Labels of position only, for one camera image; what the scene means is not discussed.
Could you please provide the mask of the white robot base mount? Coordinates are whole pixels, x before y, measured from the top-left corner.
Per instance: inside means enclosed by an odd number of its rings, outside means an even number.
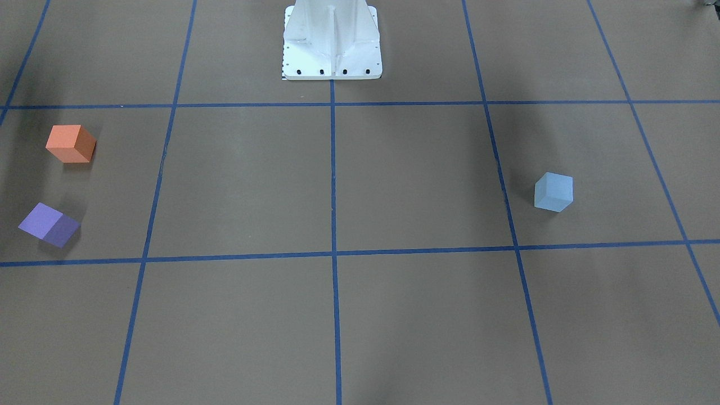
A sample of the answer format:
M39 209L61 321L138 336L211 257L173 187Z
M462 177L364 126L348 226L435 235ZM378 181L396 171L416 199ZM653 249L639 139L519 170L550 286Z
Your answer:
M296 1L283 21L284 80L374 80L383 74L376 7L365 1Z

